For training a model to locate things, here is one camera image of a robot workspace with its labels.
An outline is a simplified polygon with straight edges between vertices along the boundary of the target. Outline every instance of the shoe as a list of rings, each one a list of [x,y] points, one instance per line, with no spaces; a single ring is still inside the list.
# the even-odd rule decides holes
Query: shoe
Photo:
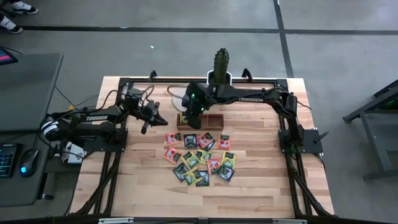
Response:
[[[4,19],[0,21],[0,26],[5,28],[8,32],[12,34],[20,34],[23,31],[23,29],[20,26],[15,25],[15,23],[11,22],[5,16]]]
[[[18,14],[25,13],[33,15],[39,12],[39,10],[35,7],[31,6],[30,4],[23,3],[22,1],[15,2],[14,4],[12,4],[12,7],[14,8],[14,11]]]

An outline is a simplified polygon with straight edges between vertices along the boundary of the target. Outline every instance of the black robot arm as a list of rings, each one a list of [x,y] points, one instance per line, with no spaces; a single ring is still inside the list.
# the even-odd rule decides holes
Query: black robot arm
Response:
[[[41,122],[40,129],[49,141],[67,140],[83,147],[87,141],[96,138],[101,138],[110,144],[119,143],[123,130],[116,125],[122,123],[128,116],[145,121],[141,129],[142,134],[146,133],[149,126],[168,125],[159,114],[160,103],[148,100],[144,105],[143,93],[138,89],[131,89],[118,104],[106,109],[74,108],[63,113],[48,114]]]
[[[211,106],[228,105],[236,101],[267,103],[275,112],[287,120],[289,142],[294,146],[303,146],[303,127],[297,124],[297,97],[282,88],[261,90],[237,89],[230,85],[209,85],[204,87],[195,82],[189,83],[182,106],[187,108],[185,116],[188,125],[200,129],[200,114]]]

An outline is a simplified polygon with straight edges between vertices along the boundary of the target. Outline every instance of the black cable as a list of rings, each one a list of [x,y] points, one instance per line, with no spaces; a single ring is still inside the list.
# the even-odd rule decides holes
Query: black cable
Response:
[[[72,198],[70,199],[70,201],[69,201],[69,205],[68,205],[68,207],[67,207],[67,210],[63,213],[63,216],[66,216],[67,215],[67,213],[69,212],[69,209],[70,209],[70,207],[71,207],[71,205],[72,205],[72,202],[73,202],[73,197],[75,196],[75,190],[73,190],[73,193],[72,193]]]
[[[149,101],[149,100],[148,100],[148,97],[152,94],[152,92],[153,92],[154,90],[155,90],[155,86],[154,86],[154,85],[150,85],[150,86],[148,86],[148,88],[146,88],[146,89],[144,90],[144,93],[147,94],[147,96],[145,97],[145,99],[146,99],[147,101]]]
[[[304,107],[306,107],[306,108],[308,108],[308,109],[310,109],[310,110],[312,110],[311,107],[309,107],[309,106],[307,106],[307,105],[304,105],[303,103],[301,103],[301,102],[298,101],[298,100],[297,100],[297,103],[300,104],[300,105],[302,105],[302,106],[304,106]]]
[[[17,51],[17,50],[14,50],[14,49],[11,49],[11,48],[9,48],[9,47],[5,47],[5,46],[2,46],[2,45],[0,45],[0,47],[2,47],[2,48],[4,48],[4,49],[7,49],[7,50],[11,50],[11,51],[13,51],[13,52],[17,52],[17,53],[19,53],[19,54],[23,55],[23,54],[22,54],[22,53],[20,53],[19,51]]]
[[[86,159],[89,155],[91,155],[94,151],[91,152],[86,152],[86,155],[84,156],[84,159]]]
[[[79,157],[80,159],[85,159],[83,156],[79,156],[78,154],[75,154],[75,153],[73,153],[73,152],[68,152],[68,151],[60,151],[61,153],[66,153],[66,154],[71,154],[71,155],[74,155],[74,156],[77,156],[77,157]]]
[[[76,107],[76,105],[74,105],[62,92],[60,89],[58,89],[57,86],[55,86],[55,88],[58,90],[58,92],[74,107]]]
[[[83,103],[86,103],[87,101],[89,101],[89,100],[91,100],[92,98],[95,98],[95,97],[97,97],[97,96],[99,96],[99,94],[96,94],[96,95],[94,95],[94,96],[92,96],[92,97],[90,97],[90,98],[88,98],[88,99],[82,101],[81,103],[76,104],[75,106],[80,106],[80,105],[82,105]]]
[[[172,93],[172,92],[170,91],[170,88],[176,88],[176,87],[187,87],[187,86],[183,86],[183,85],[170,85],[170,86],[167,87],[167,93],[169,93],[170,96],[174,96],[174,97],[176,97],[176,98],[182,100],[182,97],[181,97],[181,96],[178,96],[178,95],[176,95],[176,94],[174,94],[174,93]]]
[[[37,137],[38,137],[38,136],[40,136],[40,132],[38,132],[38,133],[36,134],[35,141],[33,142],[32,149],[35,149],[36,141],[37,141]]]
[[[314,154],[314,156],[318,157],[319,160],[321,160],[322,165],[323,165],[323,169],[326,170],[325,162],[323,161],[322,157],[320,157],[317,153],[313,153],[313,154]]]
[[[39,135],[39,139],[44,143],[44,144],[46,144],[48,147],[50,147],[55,153],[67,153],[67,154],[71,154],[71,155],[74,155],[74,156],[77,156],[77,157],[79,157],[80,159],[85,159],[85,157],[83,157],[83,156],[79,156],[78,154],[75,154],[75,153],[73,153],[73,152],[68,152],[68,151],[64,151],[64,150],[62,150],[62,149],[60,149],[60,150],[56,150],[54,147],[52,147],[51,146],[51,144],[49,144],[48,142],[46,142],[46,141],[44,141],[42,138],[41,138],[41,135]]]
[[[111,95],[111,93],[113,93],[113,92],[117,92],[117,93],[120,93],[120,94],[122,94],[122,95],[126,95],[126,94],[121,93],[121,92],[119,92],[119,91],[117,91],[117,90],[111,90],[111,91],[106,95],[105,100],[104,100],[104,103],[102,104],[102,106],[101,106],[100,108],[98,108],[98,109],[92,111],[91,113],[95,113],[95,112],[98,112],[98,111],[102,110],[102,109],[104,108],[105,104],[106,104],[106,101],[108,100],[108,97],[109,97],[109,96]]]

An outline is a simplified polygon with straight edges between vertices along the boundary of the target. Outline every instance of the black metal frame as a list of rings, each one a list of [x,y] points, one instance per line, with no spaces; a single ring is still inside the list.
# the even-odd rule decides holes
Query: black metal frame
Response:
[[[381,149],[377,147],[376,136],[372,134],[371,127],[368,122],[368,114],[378,113],[378,114],[398,114],[397,110],[383,110],[381,106],[386,103],[398,99],[398,80],[392,82],[390,85],[384,87],[377,93],[373,94],[374,99],[367,103],[366,105],[360,107],[358,110],[345,116],[343,119],[346,123],[351,123],[352,120],[356,118],[361,118],[362,124],[364,126],[368,141],[376,151],[378,156],[378,164],[380,167],[380,172],[364,175],[364,180],[380,179],[385,177],[395,177],[398,176],[398,169],[394,169],[391,160],[388,156],[388,149]]]
[[[248,75],[248,71],[245,71],[247,80],[245,79],[234,79],[233,83],[255,83],[255,84],[273,84],[274,86],[283,86],[288,90],[286,79],[261,79],[252,80]],[[200,83],[205,83],[206,78],[157,78],[152,76],[150,82],[152,83],[186,83],[196,81]],[[120,78],[119,81],[119,91],[122,90],[124,86],[132,88],[134,83],[148,83],[148,78]],[[116,97],[116,102],[120,100],[121,95],[118,94]],[[285,130],[284,119],[279,116],[280,129]],[[126,127],[126,121],[121,124],[122,128]],[[345,218],[338,218],[337,216],[330,215],[326,212],[322,206],[317,202],[315,197],[312,195],[311,191],[308,189],[305,174],[303,168],[302,157],[300,153],[296,153],[297,160],[297,170],[294,169],[292,155],[285,153],[285,160],[287,164],[287,173],[289,178],[290,193],[292,196],[292,204],[294,209],[294,220],[287,220],[278,218],[170,218],[170,217],[132,217],[134,223],[147,223],[147,222],[195,222],[197,224],[208,224],[208,223],[365,223],[365,224],[382,224],[380,222],[370,222],[362,220],[351,220]],[[84,206],[77,212],[71,213],[67,217],[45,217],[45,218],[34,218],[27,220],[14,220],[10,223],[95,223],[97,224],[100,218],[111,218],[111,209],[113,205],[114,191],[116,190],[116,180],[118,176],[119,163],[121,158],[121,152],[115,152],[114,161],[112,166],[108,170],[109,160],[111,157],[111,152],[105,152],[104,162],[101,170],[101,177],[97,189],[94,191],[93,195],[84,204]],[[103,196],[103,190],[105,189],[108,182],[111,181],[108,192],[108,199],[104,211],[101,213],[101,202]],[[295,182],[297,182],[303,191],[304,203],[305,203],[305,215],[300,210],[299,200],[297,197],[297,189],[295,187]],[[94,206],[94,214],[89,215],[91,208]],[[312,215],[312,206],[318,213],[318,216]]]
[[[249,70],[245,69],[243,71],[242,77],[246,77],[247,79],[241,79],[241,80],[233,80],[233,83],[258,83],[258,84],[272,84],[274,86],[282,86],[286,90],[289,90],[287,80],[286,79],[261,79],[261,80],[253,80]],[[156,72],[152,71],[150,78],[120,78],[119,80],[119,86],[118,90],[121,91],[124,86],[128,86],[128,88],[132,88],[134,83],[186,83],[186,82],[199,82],[199,83],[205,83],[206,78],[157,78]],[[116,97],[116,101],[120,99],[121,95],[118,94]],[[279,123],[280,123],[280,128],[281,130],[286,129],[285,127],[285,122],[284,119],[279,116]],[[123,122],[122,128],[126,127],[126,122]],[[116,188],[116,179],[118,176],[118,167],[120,163],[120,157],[121,153],[117,152],[115,154],[115,158],[113,161],[113,164],[111,168],[108,170],[109,166],[109,160],[111,157],[110,152],[105,152],[104,156],[104,162],[101,170],[101,176],[98,184],[98,188],[95,190],[93,195],[90,197],[90,199],[84,204],[84,206],[77,211],[75,214],[88,214],[88,212],[91,210],[92,206],[95,205],[94,207],[94,214],[99,214],[100,213],[100,208],[101,208],[101,203],[102,203],[102,196],[103,196],[103,190],[108,184],[109,180],[111,180],[110,187],[109,187],[109,193],[108,193],[108,200],[106,202],[106,208],[104,210],[104,214],[110,214],[111,209],[112,209],[112,204],[113,204],[113,197],[114,197],[114,191]],[[285,159],[286,163],[288,166],[288,177],[289,177],[289,184],[290,184],[290,193],[292,195],[292,203],[293,203],[293,208],[294,208],[294,214],[297,217],[298,215],[302,215],[302,212],[300,210],[299,206],[299,200],[297,198],[297,190],[295,187],[295,178],[301,180],[300,186],[306,185],[305,181],[305,173],[304,173],[304,168],[303,168],[303,162],[302,162],[302,157],[300,153],[296,153],[296,159],[297,159],[297,167],[298,167],[298,172],[292,172],[289,169],[289,164],[292,164],[292,156],[291,154],[285,153]],[[315,197],[313,197],[312,194],[310,194],[310,198],[305,194],[305,192],[309,192],[309,189],[304,190],[304,203],[305,203],[305,213],[311,215],[312,214],[312,209],[311,209],[311,203],[310,199],[314,200]]]

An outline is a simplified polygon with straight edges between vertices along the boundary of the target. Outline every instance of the desk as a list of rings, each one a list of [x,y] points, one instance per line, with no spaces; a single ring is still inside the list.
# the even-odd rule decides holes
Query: desk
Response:
[[[2,134],[0,135],[0,142],[14,136]],[[43,187],[42,177],[49,154],[49,147],[46,144],[39,139],[36,140],[35,148],[39,150],[39,157],[35,174],[23,178],[19,173],[21,156],[26,150],[33,148],[35,138],[36,133],[32,133],[13,141],[6,141],[6,143],[21,143],[23,148],[19,151],[12,178],[0,179],[0,207],[32,205],[41,192],[40,188]]]
[[[16,57],[18,63],[0,66],[0,132],[39,128],[49,109],[63,58],[60,54]]]
[[[98,106],[109,91],[118,89],[120,77],[104,77]],[[308,105],[304,80],[288,79],[289,90]],[[277,132],[279,120],[274,110],[265,104],[234,103],[214,105],[207,113],[224,114],[223,134],[232,139],[231,151],[237,155],[235,175],[230,183],[215,176],[209,187],[188,187],[180,183],[172,169],[175,167],[162,156],[165,152],[165,133],[177,130],[177,111],[166,91],[170,83],[154,83],[150,96],[160,102],[159,113],[168,126],[149,128],[140,133],[143,121],[129,118],[126,151],[121,156],[111,215],[114,217],[208,217],[208,218],[290,218],[294,217],[285,157],[279,151]],[[148,83],[136,83],[145,89]],[[233,84],[244,88],[271,88],[265,84]],[[114,103],[111,95],[106,106]],[[298,119],[304,128],[313,128],[311,111],[298,106]],[[202,131],[182,131],[182,134]],[[183,145],[176,145],[183,152]],[[212,157],[221,157],[221,150],[213,149]],[[71,212],[88,200],[100,179],[103,152],[95,152],[83,161],[73,198]],[[303,155],[308,187],[327,211],[333,213],[325,171],[314,155]],[[303,197],[298,190],[300,208]]]
[[[394,160],[389,155],[389,152],[398,151],[395,134],[398,126],[397,105],[390,103],[398,98],[398,80],[373,94],[373,97],[372,101],[343,118],[349,124],[354,119],[361,118],[369,144],[377,154],[381,171],[364,175],[364,180],[398,176],[398,169],[394,167]]]

